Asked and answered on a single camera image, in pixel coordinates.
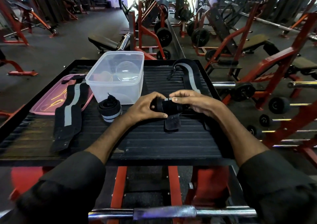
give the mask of pink tray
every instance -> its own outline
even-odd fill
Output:
[[[67,97],[67,86],[72,85],[76,80],[70,80],[66,84],[62,84],[63,80],[69,80],[74,75],[66,75],[60,79],[42,98],[31,108],[30,112],[41,115],[55,115],[55,109],[62,106]],[[88,99],[81,111],[83,111],[93,98],[93,92],[89,88]]]

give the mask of gray floor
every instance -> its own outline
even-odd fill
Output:
[[[236,25],[237,28],[243,26],[245,19]],[[119,41],[121,36],[118,34],[119,30],[128,26],[127,20],[121,10],[109,10],[106,12],[89,12],[89,15],[79,16],[78,21],[72,21],[62,24],[58,27],[59,36],[49,38],[49,33],[42,29],[34,29],[34,34],[31,36],[26,33],[26,37],[30,42],[30,46],[16,46],[16,45],[1,45],[1,50],[8,59],[18,62],[25,70],[36,70],[39,75],[36,77],[21,77],[21,76],[7,76],[6,73],[12,70],[11,66],[3,66],[0,68],[0,109],[6,111],[15,111],[21,105],[28,102],[35,94],[37,94],[46,84],[48,84],[58,73],[60,73],[64,66],[69,65],[73,60],[82,57],[89,59],[98,59],[100,55],[97,53],[96,47],[91,44],[87,37],[89,33],[96,33],[103,35],[113,41]],[[290,39],[283,39],[278,37],[281,30],[271,26],[263,25],[255,22],[251,28],[254,33],[265,33],[271,41],[274,42],[278,48],[284,49],[291,45],[294,36]],[[197,57],[194,53],[189,37],[180,39],[183,45],[186,57],[192,59],[199,59],[204,65],[206,61],[203,57]],[[308,41],[303,48],[302,52],[304,57],[317,62],[317,56],[314,54],[315,49],[312,43]],[[253,55],[246,56],[240,60],[243,65],[241,76],[245,75],[252,69],[261,59],[266,58],[267,54],[259,48]],[[213,81],[225,81],[225,71],[214,71],[211,75]],[[288,80],[280,83],[279,87],[274,92],[273,96],[288,97],[291,90],[286,88]],[[298,102],[312,102],[315,100],[316,92],[314,90],[303,90],[300,97],[296,100],[291,100],[293,103]],[[258,111],[254,108],[252,101],[232,102],[229,105],[230,109],[236,114],[238,119],[244,124],[258,125],[258,118],[261,114],[269,114],[267,107],[264,111]],[[285,117],[294,116],[297,112],[293,108]],[[315,123],[311,124],[310,129],[317,129]],[[304,137],[310,138],[312,135],[305,135]],[[302,169],[307,174],[317,174],[312,165],[306,161],[301,154],[293,152],[282,151],[283,155],[294,164],[297,168]],[[190,167],[179,167],[180,184],[182,189],[183,199],[186,195],[187,185],[191,176]],[[159,173],[160,170],[151,169],[152,173]],[[106,182],[99,198],[96,201],[97,208],[105,208],[110,206],[111,194],[115,181],[116,168],[107,168]],[[10,182],[10,168],[0,168],[1,187],[0,187],[0,211],[12,207],[12,203],[8,201],[8,196],[12,191]],[[126,198],[124,202],[125,207],[159,205],[153,203],[153,198],[143,196],[142,198]]]

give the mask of black padded seat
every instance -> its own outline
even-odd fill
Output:
[[[249,38],[249,41],[246,41],[244,43],[242,51],[255,50],[261,45],[264,45],[267,41],[268,37],[264,34],[254,35]]]
[[[26,6],[25,4],[23,3],[20,3],[20,2],[12,2],[13,4],[15,4],[16,6],[19,6],[25,10],[28,10],[28,11],[32,11],[32,8],[30,8],[29,6]]]
[[[317,64],[303,57],[296,58],[292,65],[299,70],[317,70]]]
[[[88,37],[88,40],[92,42],[95,46],[97,46],[98,49],[105,48],[111,51],[117,50],[118,43],[108,38],[105,38],[99,35],[90,35]]]

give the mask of clear plastic container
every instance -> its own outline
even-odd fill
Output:
[[[111,94],[122,105],[134,104],[143,86],[144,54],[139,51],[108,51],[86,76],[97,102]]]

